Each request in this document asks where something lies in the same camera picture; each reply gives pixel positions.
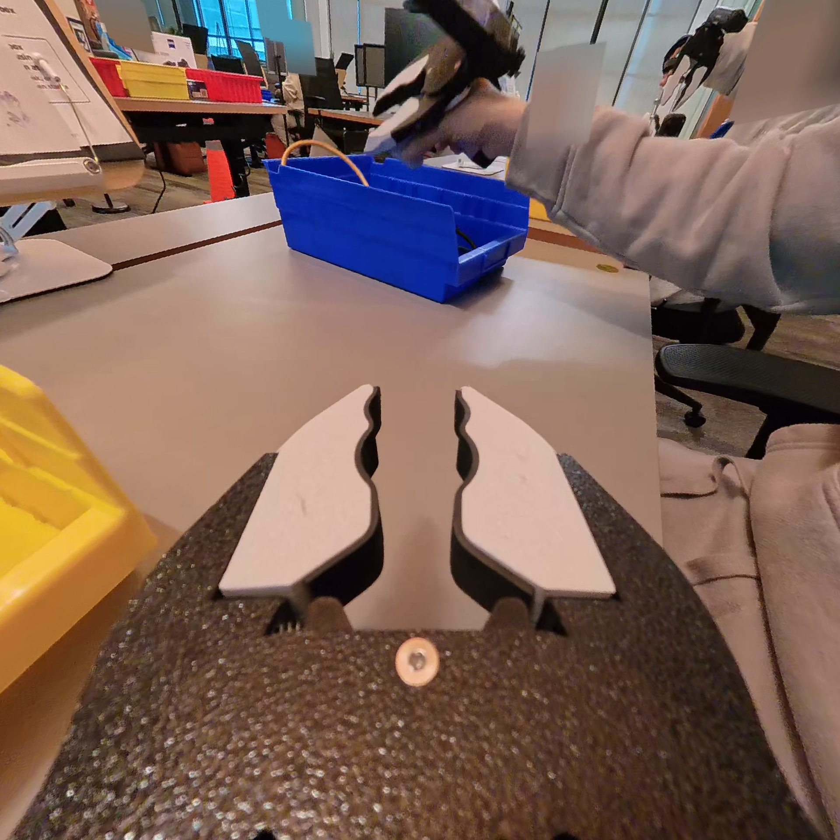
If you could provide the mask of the paper sign on tan board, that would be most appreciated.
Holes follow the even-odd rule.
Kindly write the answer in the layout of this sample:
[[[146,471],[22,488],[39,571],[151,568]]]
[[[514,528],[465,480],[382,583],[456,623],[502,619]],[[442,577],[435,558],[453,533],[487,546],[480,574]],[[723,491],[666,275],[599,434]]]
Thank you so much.
[[[136,186],[145,158],[54,2],[1,2],[1,204]]]

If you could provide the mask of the black mesh office chair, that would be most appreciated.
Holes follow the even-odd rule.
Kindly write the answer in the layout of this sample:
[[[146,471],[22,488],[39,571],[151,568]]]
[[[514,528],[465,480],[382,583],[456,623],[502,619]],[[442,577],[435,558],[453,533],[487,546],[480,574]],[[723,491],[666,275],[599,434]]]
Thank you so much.
[[[753,350],[674,343],[654,358],[657,392],[676,399],[679,388],[755,407],[763,422],[748,459],[761,459],[784,427],[839,425],[839,371]]]

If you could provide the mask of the yellow plastic bin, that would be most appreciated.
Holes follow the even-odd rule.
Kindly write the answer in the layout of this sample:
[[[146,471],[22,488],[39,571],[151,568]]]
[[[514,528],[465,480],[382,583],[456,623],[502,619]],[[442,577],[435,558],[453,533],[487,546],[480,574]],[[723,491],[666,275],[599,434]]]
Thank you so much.
[[[156,547],[143,514],[35,383],[1,368],[1,691]]]

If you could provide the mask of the background wooden table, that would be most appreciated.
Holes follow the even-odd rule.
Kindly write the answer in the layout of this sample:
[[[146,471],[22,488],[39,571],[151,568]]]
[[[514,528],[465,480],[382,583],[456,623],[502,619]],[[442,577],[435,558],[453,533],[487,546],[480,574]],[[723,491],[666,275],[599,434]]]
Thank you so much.
[[[276,103],[115,98],[139,142],[219,141],[227,157],[236,197],[249,196],[245,147],[264,140],[284,121]]]

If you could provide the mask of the person's beige sweatshirt torso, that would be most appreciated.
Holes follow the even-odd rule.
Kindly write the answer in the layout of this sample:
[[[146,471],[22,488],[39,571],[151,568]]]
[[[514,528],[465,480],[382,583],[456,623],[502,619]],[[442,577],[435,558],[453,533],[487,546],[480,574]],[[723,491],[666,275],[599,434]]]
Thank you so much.
[[[758,459],[658,441],[664,547],[736,659],[773,755],[839,837],[839,431],[798,424]]]

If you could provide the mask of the yellow storage bin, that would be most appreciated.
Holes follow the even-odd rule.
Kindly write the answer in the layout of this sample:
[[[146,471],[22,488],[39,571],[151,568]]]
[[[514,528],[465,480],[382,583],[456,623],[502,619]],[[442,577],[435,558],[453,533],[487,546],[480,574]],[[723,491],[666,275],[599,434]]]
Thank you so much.
[[[188,101],[191,97],[182,67],[121,60],[117,70],[127,98]]]

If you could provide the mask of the blue plastic bin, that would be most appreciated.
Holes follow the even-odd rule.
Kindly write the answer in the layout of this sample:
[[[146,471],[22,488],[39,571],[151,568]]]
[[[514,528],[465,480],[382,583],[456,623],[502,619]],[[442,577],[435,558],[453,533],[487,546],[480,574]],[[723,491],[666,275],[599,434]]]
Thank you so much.
[[[522,251],[530,202],[503,181],[453,165],[394,159],[265,162],[287,244],[421,298],[446,303]]]

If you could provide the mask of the silver stand base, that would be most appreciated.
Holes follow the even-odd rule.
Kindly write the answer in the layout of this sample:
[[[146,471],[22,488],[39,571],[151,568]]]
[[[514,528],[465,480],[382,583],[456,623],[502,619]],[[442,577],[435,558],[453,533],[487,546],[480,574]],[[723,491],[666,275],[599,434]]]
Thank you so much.
[[[53,203],[10,206],[1,216],[1,304],[35,298],[111,275],[113,267],[55,239],[24,234],[54,209]]]

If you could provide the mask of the black hand-shaped device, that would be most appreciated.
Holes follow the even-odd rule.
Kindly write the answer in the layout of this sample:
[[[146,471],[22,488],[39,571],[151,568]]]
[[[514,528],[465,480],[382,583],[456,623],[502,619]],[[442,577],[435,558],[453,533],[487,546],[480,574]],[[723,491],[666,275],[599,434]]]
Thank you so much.
[[[704,86],[718,63],[725,37],[743,31],[749,22],[741,8],[718,6],[694,32],[679,38],[666,53],[658,106],[677,110]]]

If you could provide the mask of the black computer monitor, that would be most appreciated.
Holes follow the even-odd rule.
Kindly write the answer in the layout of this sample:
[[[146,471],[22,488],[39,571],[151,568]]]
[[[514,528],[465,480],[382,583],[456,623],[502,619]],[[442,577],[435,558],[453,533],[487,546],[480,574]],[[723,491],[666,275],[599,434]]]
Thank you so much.
[[[384,89],[385,45],[363,43],[354,46],[355,84],[365,90]]]

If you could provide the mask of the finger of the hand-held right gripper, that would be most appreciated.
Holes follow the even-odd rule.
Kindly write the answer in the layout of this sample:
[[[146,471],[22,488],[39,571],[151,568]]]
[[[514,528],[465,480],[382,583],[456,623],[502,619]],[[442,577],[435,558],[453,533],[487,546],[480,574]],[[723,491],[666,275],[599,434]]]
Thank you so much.
[[[368,132],[364,144],[364,154],[374,158],[399,158],[410,145],[418,143],[420,140],[428,140],[436,130],[437,127],[422,129],[415,125],[396,138],[393,131],[383,122]]]
[[[388,83],[373,114],[386,123],[437,123],[467,92],[466,51],[441,38]]]

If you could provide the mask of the long red storage bin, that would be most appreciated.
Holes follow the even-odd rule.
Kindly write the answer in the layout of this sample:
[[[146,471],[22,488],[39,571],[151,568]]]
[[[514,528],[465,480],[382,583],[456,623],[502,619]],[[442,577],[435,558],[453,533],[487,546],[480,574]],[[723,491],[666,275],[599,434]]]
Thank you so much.
[[[187,67],[184,69],[189,81],[200,82],[206,88],[206,97],[211,102],[261,103],[262,77],[246,74]]]

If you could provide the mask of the grey desk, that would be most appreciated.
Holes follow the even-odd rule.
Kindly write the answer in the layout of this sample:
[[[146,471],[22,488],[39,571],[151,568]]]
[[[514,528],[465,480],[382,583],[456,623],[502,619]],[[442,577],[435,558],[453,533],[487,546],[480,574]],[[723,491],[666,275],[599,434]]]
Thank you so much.
[[[2,308],[2,364],[36,383],[143,512],[187,530],[259,457],[378,385],[385,564],[364,628],[472,628],[452,581],[455,391],[575,458],[661,539],[648,280],[550,227],[437,304],[290,251],[280,227]]]

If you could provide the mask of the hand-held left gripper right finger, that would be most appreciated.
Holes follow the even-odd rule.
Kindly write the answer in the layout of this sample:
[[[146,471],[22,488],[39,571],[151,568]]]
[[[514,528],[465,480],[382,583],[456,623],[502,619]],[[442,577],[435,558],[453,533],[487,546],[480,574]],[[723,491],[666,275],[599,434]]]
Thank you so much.
[[[530,625],[556,626],[557,600],[604,601],[616,583],[552,446],[471,386],[455,394],[450,570],[488,613],[503,601]]]

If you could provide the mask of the small red storage bin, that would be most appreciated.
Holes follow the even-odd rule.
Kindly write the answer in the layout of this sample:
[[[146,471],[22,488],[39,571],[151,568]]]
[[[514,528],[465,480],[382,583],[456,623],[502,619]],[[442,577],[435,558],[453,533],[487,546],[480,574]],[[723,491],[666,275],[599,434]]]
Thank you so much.
[[[90,56],[90,62],[102,79],[104,86],[114,98],[130,98],[130,94],[123,83],[120,59]]]

